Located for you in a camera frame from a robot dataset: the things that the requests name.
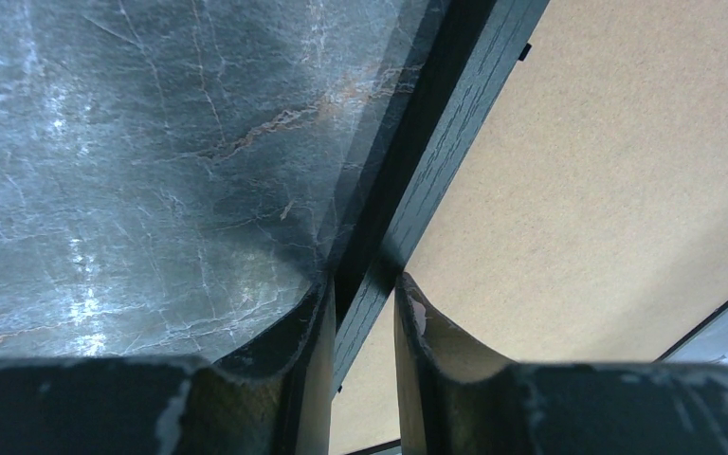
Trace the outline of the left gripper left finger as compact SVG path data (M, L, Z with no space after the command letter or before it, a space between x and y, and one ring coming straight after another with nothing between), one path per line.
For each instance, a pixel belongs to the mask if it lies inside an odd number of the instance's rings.
M216 361L0 359L0 454L324 454L335 333L324 278Z

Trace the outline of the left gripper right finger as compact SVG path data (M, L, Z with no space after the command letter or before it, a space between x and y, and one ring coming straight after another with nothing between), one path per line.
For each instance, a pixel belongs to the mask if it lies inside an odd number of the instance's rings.
M406 454L728 454L728 365L529 363L394 287Z

